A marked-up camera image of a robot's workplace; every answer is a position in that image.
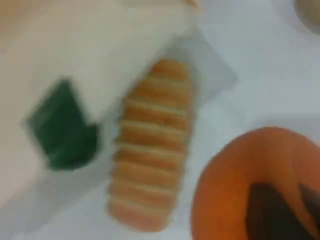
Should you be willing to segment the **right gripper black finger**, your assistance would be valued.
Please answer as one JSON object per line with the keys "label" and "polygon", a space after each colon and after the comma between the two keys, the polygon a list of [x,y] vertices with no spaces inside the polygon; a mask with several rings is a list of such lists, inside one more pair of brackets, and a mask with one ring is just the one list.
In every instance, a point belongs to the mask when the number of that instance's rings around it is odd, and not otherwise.
{"label": "right gripper black finger", "polygon": [[249,240],[310,240],[284,198],[266,183],[249,187],[245,229]]}

